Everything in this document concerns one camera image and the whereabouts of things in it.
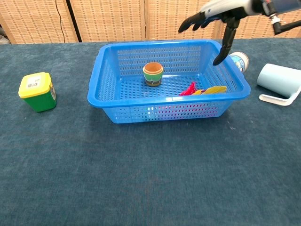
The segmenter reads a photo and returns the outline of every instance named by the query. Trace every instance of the yellow feather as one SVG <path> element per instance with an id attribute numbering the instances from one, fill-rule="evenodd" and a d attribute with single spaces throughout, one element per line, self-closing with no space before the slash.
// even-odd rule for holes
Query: yellow feather
<path id="1" fill-rule="evenodd" d="M 226 86 L 213 86 L 213 87 L 208 88 L 202 94 L 217 94 L 217 93 L 225 93 L 226 91 L 227 91 Z"/>
<path id="2" fill-rule="evenodd" d="M 201 95 L 202 89 L 195 91 L 192 95 Z"/>

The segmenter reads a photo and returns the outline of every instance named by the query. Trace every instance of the basket rim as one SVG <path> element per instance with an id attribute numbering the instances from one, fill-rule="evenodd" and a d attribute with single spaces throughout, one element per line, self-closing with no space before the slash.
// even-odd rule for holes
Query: basket rim
<path id="1" fill-rule="evenodd" d="M 104 45 L 100 48 L 98 56 L 92 70 L 92 75 L 89 83 L 89 91 L 87 95 L 88 102 L 96 108 L 111 108 L 111 107 L 131 107 L 143 105 L 165 105 L 165 104 L 186 104 L 196 102 L 212 102 L 212 101 L 231 101 L 246 98 L 251 93 L 251 87 L 244 78 L 244 75 L 237 68 L 233 60 L 228 56 L 224 61 L 229 64 L 231 72 L 237 76 L 242 85 L 242 90 L 233 93 L 200 95 L 200 96 L 175 96 L 175 97 L 146 97 L 137 99 L 119 99 L 102 101 L 96 98 L 97 82 L 101 67 L 103 66 L 103 56 L 107 48 L 118 46 L 140 46 L 140 45 L 156 45 L 156 44 L 171 44 L 171 43 L 210 43 L 219 51 L 221 45 L 214 40 L 164 40 L 164 41 L 140 41 L 140 42 L 123 42 Z"/>

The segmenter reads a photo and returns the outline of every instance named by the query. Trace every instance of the green painted pot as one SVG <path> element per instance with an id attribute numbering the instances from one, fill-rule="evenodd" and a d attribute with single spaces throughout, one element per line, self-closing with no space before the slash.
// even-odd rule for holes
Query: green painted pot
<path id="1" fill-rule="evenodd" d="M 163 67 L 157 62 L 150 62 L 143 68 L 145 82 L 149 86 L 158 86 L 161 84 Z"/>

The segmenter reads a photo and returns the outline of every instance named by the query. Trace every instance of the mug handle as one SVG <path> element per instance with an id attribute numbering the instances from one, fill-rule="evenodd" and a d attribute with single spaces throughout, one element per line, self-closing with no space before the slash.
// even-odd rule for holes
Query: mug handle
<path id="1" fill-rule="evenodd" d="M 265 94 L 261 94 L 259 96 L 259 99 L 262 101 L 265 101 L 265 102 L 276 104 L 276 105 L 289 106 L 297 98 L 297 96 L 300 94 L 300 92 L 301 92 L 301 86 L 299 87 L 298 91 L 295 92 L 294 94 L 292 94 L 291 97 L 288 99 L 282 99 L 282 98 L 278 98 L 278 97 L 268 96 Z"/>

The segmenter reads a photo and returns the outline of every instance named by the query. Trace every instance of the light blue mug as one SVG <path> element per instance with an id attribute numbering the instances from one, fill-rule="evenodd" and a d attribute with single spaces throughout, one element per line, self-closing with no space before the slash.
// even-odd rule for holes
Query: light blue mug
<path id="1" fill-rule="evenodd" d="M 288 99 L 260 95 L 259 99 L 276 105 L 290 105 L 301 92 L 301 71 L 278 65 L 266 64 L 259 74 L 257 84 Z"/>

